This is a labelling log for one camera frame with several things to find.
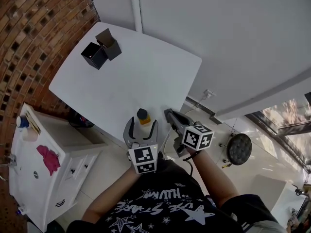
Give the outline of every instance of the round black stool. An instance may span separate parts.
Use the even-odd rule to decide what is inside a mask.
[[[220,147],[227,148],[227,158],[224,159],[223,162],[226,163],[225,167],[229,167],[233,165],[242,165],[245,163],[252,153],[252,141],[246,134],[237,134],[233,135],[229,140],[228,145],[224,145],[222,143],[219,144]]]

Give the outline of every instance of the blue cup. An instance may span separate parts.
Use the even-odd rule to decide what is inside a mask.
[[[27,128],[27,127],[29,127],[29,122],[28,122],[26,116],[18,116],[16,118],[16,126],[18,128]]]

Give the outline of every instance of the white cabinet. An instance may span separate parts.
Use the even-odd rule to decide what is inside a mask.
[[[41,133],[35,142],[28,142],[22,139],[22,129],[16,128],[11,153],[17,165],[9,169],[9,189],[27,216],[45,232],[50,222],[75,205],[81,185],[106,144],[92,144],[67,121],[24,104],[21,115],[26,111]],[[60,167],[52,175],[36,149],[39,145],[58,155]]]

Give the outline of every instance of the wristband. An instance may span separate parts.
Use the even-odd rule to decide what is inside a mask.
[[[187,157],[186,159],[183,159],[183,161],[187,161],[190,159],[193,159],[196,155],[198,155],[202,150],[196,151],[194,154],[190,155],[189,157]]]

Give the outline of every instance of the black bottle cap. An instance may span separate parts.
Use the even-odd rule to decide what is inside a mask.
[[[148,118],[148,113],[146,110],[144,109],[139,109],[137,111],[137,117],[140,119],[140,120],[146,120]]]

